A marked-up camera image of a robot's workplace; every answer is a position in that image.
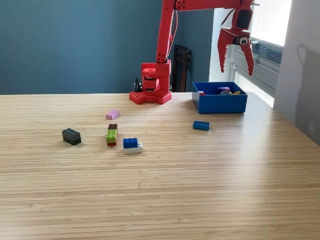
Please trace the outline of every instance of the lego brick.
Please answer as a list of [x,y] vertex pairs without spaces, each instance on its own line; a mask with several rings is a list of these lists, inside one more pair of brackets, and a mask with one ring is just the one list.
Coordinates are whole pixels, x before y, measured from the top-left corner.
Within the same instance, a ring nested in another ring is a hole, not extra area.
[[65,141],[68,144],[71,144],[71,145],[75,146],[75,145],[81,143],[81,138],[78,138],[77,140],[72,141],[72,140],[70,140],[70,139],[68,139],[66,137],[63,137],[63,141]]
[[117,130],[118,124],[109,124],[108,130]]
[[69,139],[70,141],[75,141],[81,139],[80,132],[73,130],[71,128],[67,128],[62,131],[62,137]]
[[105,115],[106,119],[109,120],[114,120],[116,119],[116,117],[118,117],[120,115],[120,112],[118,110],[112,110],[111,112],[109,112],[107,115]]
[[227,93],[230,92],[230,88],[227,87],[227,86],[217,87],[216,89],[218,90],[218,94],[220,94],[220,93],[222,93],[224,91],[226,91]]
[[125,154],[138,154],[138,153],[142,153],[143,151],[144,151],[144,147],[141,142],[138,143],[138,147],[123,149],[123,152]]
[[123,139],[123,148],[124,149],[132,149],[138,147],[138,139],[137,138],[124,138]]
[[223,92],[221,92],[219,95],[227,95],[227,91],[223,91]]
[[106,134],[106,143],[112,144],[117,142],[118,130],[108,130]]
[[193,128],[208,131],[210,129],[210,123],[205,121],[194,121]]
[[236,91],[235,93],[232,93],[232,95],[240,95],[241,92],[240,91]]

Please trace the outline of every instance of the purple lego brick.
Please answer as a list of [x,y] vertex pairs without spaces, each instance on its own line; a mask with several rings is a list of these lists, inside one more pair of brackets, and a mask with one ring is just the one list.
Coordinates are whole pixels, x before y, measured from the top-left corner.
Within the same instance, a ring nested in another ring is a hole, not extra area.
[[120,115],[120,112],[118,110],[112,110],[111,112],[105,115],[105,118],[109,120],[114,120],[119,115]]
[[218,93],[222,93],[222,92],[227,92],[229,93],[230,92],[230,88],[229,87],[217,87],[216,89],[218,89]]

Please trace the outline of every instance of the blue lego brick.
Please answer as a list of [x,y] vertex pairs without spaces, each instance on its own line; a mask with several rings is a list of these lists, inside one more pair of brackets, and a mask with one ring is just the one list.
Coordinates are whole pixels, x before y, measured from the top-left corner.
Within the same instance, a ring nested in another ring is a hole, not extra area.
[[193,123],[193,128],[194,128],[194,129],[200,129],[200,130],[207,130],[207,131],[209,131],[210,122],[194,121],[194,123]]
[[124,138],[123,139],[123,148],[124,149],[133,149],[138,147],[137,138]]
[[[218,88],[225,86],[239,95],[219,95]],[[246,111],[248,95],[234,82],[194,82],[192,100],[199,114],[238,114]]]

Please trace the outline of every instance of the red robotic arm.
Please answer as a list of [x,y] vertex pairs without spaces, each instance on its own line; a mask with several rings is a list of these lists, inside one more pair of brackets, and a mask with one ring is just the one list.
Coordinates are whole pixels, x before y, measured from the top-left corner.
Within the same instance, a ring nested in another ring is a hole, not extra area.
[[[130,99],[137,104],[143,102],[157,102],[163,104],[171,99],[169,92],[171,61],[168,59],[175,38],[178,13],[177,11],[193,11],[204,9],[233,9],[232,27],[221,28],[218,40],[218,52],[221,71],[225,70],[225,61],[228,45],[240,45],[248,64],[251,76],[254,69],[250,33],[248,30],[253,11],[251,5],[254,0],[163,0],[162,17],[159,30],[156,63],[143,63],[141,65],[142,93],[130,93]],[[172,32],[172,22],[176,14],[176,25]]]

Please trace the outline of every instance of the pink lego brick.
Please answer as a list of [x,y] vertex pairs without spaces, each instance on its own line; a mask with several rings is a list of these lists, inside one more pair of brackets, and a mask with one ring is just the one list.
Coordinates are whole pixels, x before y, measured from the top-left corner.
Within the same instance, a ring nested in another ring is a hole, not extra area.
[[114,120],[116,119],[116,117],[118,117],[120,115],[120,112],[118,110],[112,110],[111,112],[109,112],[107,115],[105,115],[106,119],[109,120]]

